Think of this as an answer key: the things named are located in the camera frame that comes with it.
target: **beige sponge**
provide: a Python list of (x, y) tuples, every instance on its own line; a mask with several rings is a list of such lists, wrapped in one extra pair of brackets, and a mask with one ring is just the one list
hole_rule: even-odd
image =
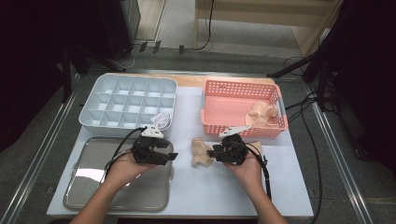
[(192, 148), (192, 165), (196, 166), (198, 163), (201, 163), (204, 166), (209, 166), (213, 163), (214, 158), (210, 158), (206, 151), (211, 150), (212, 148), (204, 143), (201, 137), (195, 137), (191, 141)]

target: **human hand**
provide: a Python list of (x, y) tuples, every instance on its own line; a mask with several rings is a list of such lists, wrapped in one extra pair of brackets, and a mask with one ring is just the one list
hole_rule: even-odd
[(239, 184), (248, 194), (252, 191), (263, 189), (262, 167), (256, 157), (250, 152), (247, 154), (245, 161), (240, 165), (229, 162), (224, 162), (223, 164), (235, 174)]
[(105, 182), (110, 182), (120, 189), (154, 167), (156, 165), (137, 163), (134, 155), (127, 153), (113, 163)]

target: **metal frame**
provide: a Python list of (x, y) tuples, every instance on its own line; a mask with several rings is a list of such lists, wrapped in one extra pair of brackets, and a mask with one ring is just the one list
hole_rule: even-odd
[[(307, 93), (312, 92), (313, 90), (314, 89), (311, 86), (306, 84)], [(351, 201), (353, 208), (355, 209), (355, 213), (358, 217), (359, 222), (374, 223), (370, 212), (366, 206), (366, 202), (361, 195), (359, 186), (356, 183), (353, 174), (349, 169), (349, 166), (347, 165), (347, 161), (344, 158), (341, 148), (338, 146), (338, 142), (334, 136), (334, 133), (332, 132), (332, 127), (327, 120), (326, 114), (321, 112), (318, 104), (313, 104), (313, 108), (315, 115), (317, 116), (320, 128), (322, 129), (326, 138), (330, 152), (332, 153), (332, 158), (338, 169), (338, 173), (340, 174), (341, 179), (344, 182), (344, 186), (349, 196), (349, 200)]]
[(40, 148), (38, 149), (37, 153), (35, 154), (35, 157), (32, 160), (32, 163), (30, 164), (21, 183), (17, 186), (14, 196), (12, 197), (12, 200), (9, 203), (8, 208), (4, 213), (0, 223), (6, 224), (6, 223), (16, 222), (35, 184), (35, 181), (37, 180), (38, 175), (40, 174), (41, 168), (43, 167), (46, 158), (50, 154), (52, 145), (58, 135), (58, 132), (60, 131), (62, 125), (64, 124), (64, 120), (67, 117), (67, 114), (69, 113), (69, 110), (76, 98), (79, 82), (80, 82), (80, 77), (78, 74), (76, 74), (74, 79), (75, 88), (73, 89), (72, 94), (70, 95), (68, 100), (65, 101), (59, 108), (59, 111), (54, 121), (50, 125), (49, 130), (47, 131), (47, 134), (40, 145)]

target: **black equipment stand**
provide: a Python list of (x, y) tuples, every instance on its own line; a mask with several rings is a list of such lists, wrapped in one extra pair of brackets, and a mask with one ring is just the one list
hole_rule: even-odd
[(311, 55), (302, 58), (299, 62), (294, 63), (278, 72), (268, 74), (267, 77), (282, 77), (287, 73), (309, 63), (303, 73), (304, 82), (312, 82), (317, 75), (318, 81), (318, 106), (321, 111), (325, 111), (324, 107), (324, 93), (326, 89), (326, 80), (328, 75), (332, 72), (332, 59), (336, 58), (340, 49), (337, 48), (337, 43), (342, 41), (343, 30), (346, 29), (347, 21), (353, 14), (353, 8), (358, 4), (356, 0), (345, 1), (341, 6), (340, 14), (337, 21), (328, 33), (328, 35), (319, 44), (318, 49)]

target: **ice cube tray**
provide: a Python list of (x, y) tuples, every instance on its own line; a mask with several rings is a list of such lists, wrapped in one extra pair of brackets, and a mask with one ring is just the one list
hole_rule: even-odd
[(160, 113), (170, 123), (160, 129), (166, 138), (172, 122), (177, 83), (172, 78), (101, 75), (79, 115), (79, 122), (98, 136), (123, 137), (132, 129), (152, 124)]

